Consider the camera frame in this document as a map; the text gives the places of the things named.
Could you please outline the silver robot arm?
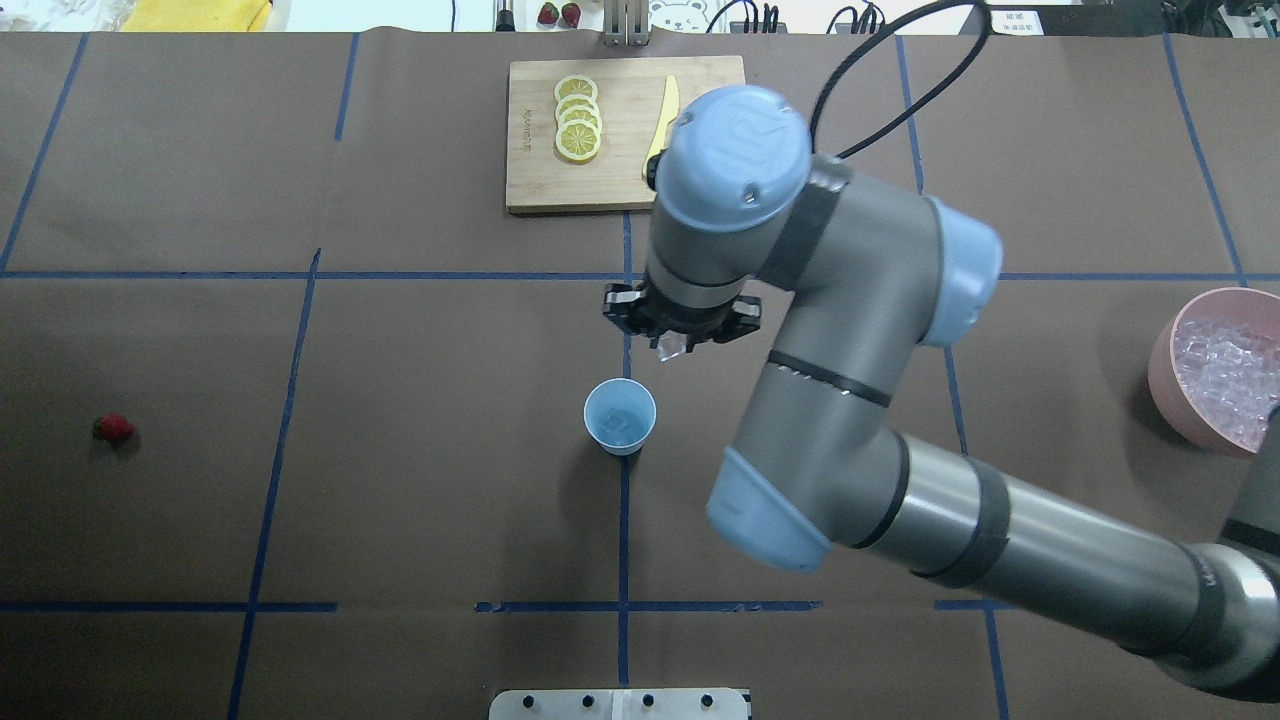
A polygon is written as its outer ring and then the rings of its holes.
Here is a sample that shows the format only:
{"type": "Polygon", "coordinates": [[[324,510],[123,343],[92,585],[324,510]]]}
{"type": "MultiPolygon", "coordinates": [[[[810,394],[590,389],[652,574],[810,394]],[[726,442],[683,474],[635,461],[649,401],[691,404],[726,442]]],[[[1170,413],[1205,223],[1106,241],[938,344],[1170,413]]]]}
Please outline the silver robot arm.
{"type": "Polygon", "coordinates": [[[641,286],[652,337],[724,342],[749,278],[790,307],[707,505],[736,548],[817,569],[836,544],[1114,642],[1178,682],[1277,701],[1277,423],[1217,542],[1107,518],[890,428],[913,351],[977,322],[1004,250],[988,225],[812,151],[778,94],[714,88],[655,169],[641,286]]]}

